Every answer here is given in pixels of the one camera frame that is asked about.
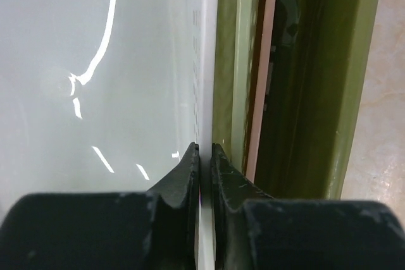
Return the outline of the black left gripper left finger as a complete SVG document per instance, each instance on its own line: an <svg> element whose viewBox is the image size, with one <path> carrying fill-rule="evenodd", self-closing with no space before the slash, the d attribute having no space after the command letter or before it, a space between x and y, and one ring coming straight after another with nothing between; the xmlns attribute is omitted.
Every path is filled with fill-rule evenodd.
<svg viewBox="0 0 405 270"><path fill-rule="evenodd" d="M35 193L1 225L2 269L195 269L199 148L145 192Z"/></svg>

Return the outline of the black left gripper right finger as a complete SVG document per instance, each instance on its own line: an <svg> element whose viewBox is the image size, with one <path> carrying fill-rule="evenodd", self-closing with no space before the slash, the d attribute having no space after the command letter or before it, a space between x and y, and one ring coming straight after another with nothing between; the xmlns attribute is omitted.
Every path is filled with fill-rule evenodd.
<svg viewBox="0 0 405 270"><path fill-rule="evenodd" d="M212 146L217 269L403 269L404 230L384 204L280 200Z"/></svg>

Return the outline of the white plastic bin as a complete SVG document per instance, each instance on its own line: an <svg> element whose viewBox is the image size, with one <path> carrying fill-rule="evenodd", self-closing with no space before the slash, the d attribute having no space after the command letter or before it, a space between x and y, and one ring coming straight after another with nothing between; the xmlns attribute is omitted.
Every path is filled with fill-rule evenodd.
<svg viewBox="0 0 405 270"><path fill-rule="evenodd" d="M35 193L145 192L199 148L196 268L216 0L1 0L1 225Z"/></svg>

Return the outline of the light green perforated bin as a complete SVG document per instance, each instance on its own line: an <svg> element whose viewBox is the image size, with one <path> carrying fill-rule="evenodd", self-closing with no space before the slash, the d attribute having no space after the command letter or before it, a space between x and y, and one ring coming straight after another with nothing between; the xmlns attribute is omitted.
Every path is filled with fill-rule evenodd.
<svg viewBox="0 0 405 270"><path fill-rule="evenodd" d="M258 19L258 0L218 0L213 142L245 170L247 115Z"/></svg>

